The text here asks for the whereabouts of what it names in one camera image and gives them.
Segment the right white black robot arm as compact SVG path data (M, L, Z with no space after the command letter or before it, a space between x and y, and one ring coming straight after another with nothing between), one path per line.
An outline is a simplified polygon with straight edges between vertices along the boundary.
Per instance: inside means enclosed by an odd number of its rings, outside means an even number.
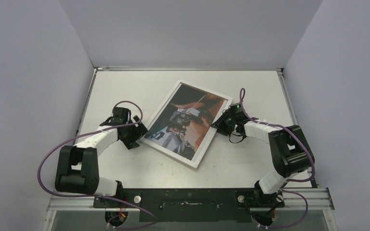
M298 173L313 167L314 156L298 125L284 127L255 117L248 117L241 104L233 104L211 125L218 133L231 137L255 138L270 147L272 168L243 195L251 207L268 207L282 203L282 188Z

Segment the white wooden picture frame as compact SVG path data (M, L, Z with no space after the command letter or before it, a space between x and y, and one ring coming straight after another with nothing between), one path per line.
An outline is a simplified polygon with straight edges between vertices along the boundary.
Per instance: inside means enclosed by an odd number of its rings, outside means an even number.
M214 93L214 94L217 94L217 95L219 95L219 96L222 96L222 97L224 97L224 98L227 98L228 99L228 103L224 106L224 108L223 108L223 111L225 110L225 109L227 109L229 106L230 106L230 104L232 103L232 101L233 101L233 99L232 99L232 97L230 97L230 96L227 96L227 95L224 95L224 94L221 94L221 93L219 93L219 92L216 92L216 91L213 91L213 90L211 90L211 89L208 89L208 88L205 88L205 87L200 87L200 86L197 86L197 85L195 85L195 84L191 84L191 83L189 83L189 82L186 82L186 81L183 81L183 80L179 80L173 87L172 87L172 89L167 93L167 95L165 96L165 98L161 101L161 103L159 104L159 106L154 110L154 113L153 113L153 115L147 120L147 122L146 122L146 127L147 127L147 129L149 129L149 127L150 127L150 124L152 123L152 121L155 119L155 117L158 115L158 113L159 113L159 111L161 111L162 110L162 107L163 107L163 105L164 105L164 103L168 100L168 98L169 98L169 96L173 93L173 91L176 89L176 87L178 86L178 84L180 84L180 83L185 83L185 84L187 84L187 85L190 85L190 86L194 86L194 87L196 87L196 88L198 88L198 89L202 89L202 90L206 90L206 91L211 91L212 93ZM216 117L216 119L215 119L215 121L222 115L222 113L223 113L223 111ZM163 150L162 150L162 148L161 147L158 147L157 145L155 145L155 144L153 144L153 143L151 143L151 142L149 142L148 140L146 140L145 138L144 138L144 136L143 136L143 138L141 138L141 142L142 143L144 143L144 144L146 144L146 145L148 145L149 147L151 147L151 148L153 148L154 150L156 150L156 151L158 151L158 152L160 152L161 154L164 154L164 155L166 155L166 156L168 156L168 157L170 157L170 158L172 158L172 159L174 159L174 160L176 160L176 161L178 161L178 162L180 162L181 164L183 164L183 165L186 165L186 166L188 166L188 167L190 167L190 168L193 168L193 169L197 169L198 168L198 166L200 165L200 163L201 163L201 161L202 161L202 159L203 159L203 157L204 157L204 155L205 155L205 153L207 152L207 150L208 150L208 148L209 148L209 146L210 146L210 144L211 144L211 142L212 142L212 140L213 140L213 138L214 138L214 136L215 136L215 133L216 133L216 129L215 128L212 128L211 129L211 131L209 131L209 133L207 134L207 140L205 140L203 143L202 143L202 148L200 149L200 154L196 157L196 159L195 159L195 161L194 162L192 162L192 161L189 161L189 160L187 160L187 159L185 159L185 158L183 158L183 157L174 157L173 155L171 155L171 154L169 154L169 153L164 153L163 152Z

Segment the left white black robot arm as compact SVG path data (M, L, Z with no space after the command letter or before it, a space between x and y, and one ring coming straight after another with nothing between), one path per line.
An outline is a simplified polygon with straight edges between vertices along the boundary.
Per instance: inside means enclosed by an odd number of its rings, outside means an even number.
M95 133L75 145L60 149L55 189L64 193L106 196L112 207L124 202L122 183L100 177L98 157L111 144L121 141L130 150L139 147L138 140L148 132L138 116L128 108L115 107Z

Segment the printed colour photo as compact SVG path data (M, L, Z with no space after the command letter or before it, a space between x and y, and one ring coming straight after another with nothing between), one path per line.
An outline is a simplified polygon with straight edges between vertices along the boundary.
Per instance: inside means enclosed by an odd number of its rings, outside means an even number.
M144 136L164 153L194 162L212 123L228 99L180 83L164 103Z

